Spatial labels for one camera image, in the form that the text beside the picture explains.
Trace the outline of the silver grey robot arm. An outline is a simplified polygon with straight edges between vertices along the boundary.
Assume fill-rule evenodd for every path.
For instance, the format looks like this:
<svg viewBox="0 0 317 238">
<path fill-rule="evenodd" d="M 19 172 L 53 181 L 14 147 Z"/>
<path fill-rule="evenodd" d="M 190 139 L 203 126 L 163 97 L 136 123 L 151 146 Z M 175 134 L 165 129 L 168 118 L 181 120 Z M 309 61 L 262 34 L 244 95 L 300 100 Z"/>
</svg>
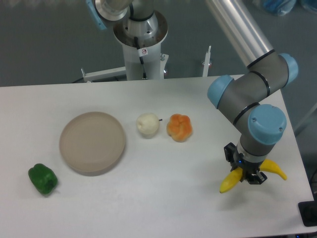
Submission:
<svg viewBox="0 0 317 238">
<path fill-rule="evenodd" d="M 163 78 L 160 44 L 168 27 L 153 1 L 89 0 L 87 6 L 102 29 L 107 21 L 114 23 L 127 79 Z M 266 172 L 286 179 L 280 167 L 267 158 L 283 135 L 286 116 L 278 107 L 261 101 L 291 83 L 298 75 L 298 65 L 290 55 L 275 52 L 240 0 L 209 0 L 207 6 L 248 69 L 238 79 L 220 76 L 208 89 L 211 103 L 241 133 L 237 144 L 224 148 L 231 172 L 220 192 L 244 180 L 261 184 Z"/>
</svg>

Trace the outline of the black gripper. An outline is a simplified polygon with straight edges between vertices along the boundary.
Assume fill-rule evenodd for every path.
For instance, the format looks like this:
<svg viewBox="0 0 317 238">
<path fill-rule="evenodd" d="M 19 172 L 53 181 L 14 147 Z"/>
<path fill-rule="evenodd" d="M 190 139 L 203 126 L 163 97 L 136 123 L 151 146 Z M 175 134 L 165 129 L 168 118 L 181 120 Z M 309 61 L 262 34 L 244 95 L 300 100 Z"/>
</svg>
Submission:
<svg viewBox="0 0 317 238">
<path fill-rule="evenodd" d="M 231 165 L 231 171 L 242 169 L 242 180 L 247 180 L 249 184 L 260 185 L 267 180 L 267 176 L 260 171 L 260 166 L 264 162 L 247 161 L 247 156 L 236 151 L 236 146 L 230 142 L 224 147 L 226 161 Z"/>
</svg>

